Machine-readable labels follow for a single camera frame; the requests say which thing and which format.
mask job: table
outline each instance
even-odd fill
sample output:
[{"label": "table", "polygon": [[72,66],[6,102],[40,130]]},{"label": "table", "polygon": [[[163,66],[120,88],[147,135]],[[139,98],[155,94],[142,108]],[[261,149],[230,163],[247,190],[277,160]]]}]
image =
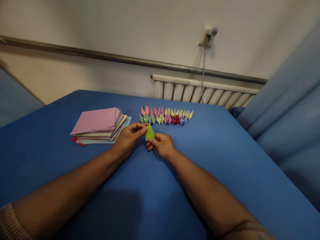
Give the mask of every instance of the table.
[{"label": "table", "polygon": [[[194,110],[184,126],[153,126],[218,178],[277,239],[320,239],[320,213],[222,106],[78,90],[0,128],[0,206],[111,147],[81,147],[69,135],[82,111],[140,106]],[[145,140],[89,199],[57,239],[206,239],[172,166]]]}]

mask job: forearm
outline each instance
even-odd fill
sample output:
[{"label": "forearm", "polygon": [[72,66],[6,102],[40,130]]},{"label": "forearm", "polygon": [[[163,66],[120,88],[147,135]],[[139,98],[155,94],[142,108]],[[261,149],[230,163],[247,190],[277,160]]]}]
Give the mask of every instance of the forearm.
[{"label": "forearm", "polygon": [[120,162],[108,151],[13,203],[22,227],[35,238],[59,230]]},{"label": "forearm", "polygon": [[242,222],[257,222],[223,184],[183,154],[177,151],[168,160],[192,203],[216,235],[222,235]]}]

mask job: skin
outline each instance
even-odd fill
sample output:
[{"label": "skin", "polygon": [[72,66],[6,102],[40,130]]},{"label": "skin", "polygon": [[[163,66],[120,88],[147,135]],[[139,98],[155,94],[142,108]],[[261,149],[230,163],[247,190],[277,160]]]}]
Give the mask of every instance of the skin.
[{"label": "skin", "polygon": [[[124,128],[112,148],[81,167],[15,201],[13,208],[21,226],[35,239],[56,233],[117,170],[145,135],[148,124]],[[169,135],[156,133],[147,146],[155,149],[175,168],[192,203],[217,236],[257,219],[216,178],[176,150]],[[223,239],[273,239],[267,232],[246,229]]]}]

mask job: cable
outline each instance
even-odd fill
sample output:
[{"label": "cable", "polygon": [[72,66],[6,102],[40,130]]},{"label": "cable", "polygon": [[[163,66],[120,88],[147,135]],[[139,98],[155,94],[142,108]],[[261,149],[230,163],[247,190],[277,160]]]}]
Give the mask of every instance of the cable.
[{"label": "cable", "polygon": [[204,104],[203,102],[203,79],[204,79],[204,69],[206,67],[206,47],[204,48],[204,51],[203,51],[203,70],[202,70],[202,83],[201,83],[201,88],[202,88],[202,93],[201,93],[201,101],[202,103]]}]

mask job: privacy curtain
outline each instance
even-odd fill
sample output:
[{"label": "privacy curtain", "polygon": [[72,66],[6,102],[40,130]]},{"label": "privacy curtain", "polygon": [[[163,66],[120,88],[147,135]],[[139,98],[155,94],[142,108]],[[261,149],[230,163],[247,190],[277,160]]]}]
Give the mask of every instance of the privacy curtain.
[{"label": "privacy curtain", "polygon": [[320,211],[320,23],[237,121]]},{"label": "privacy curtain", "polygon": [[41,107],[41,102],[0,69],[0,127]]}]

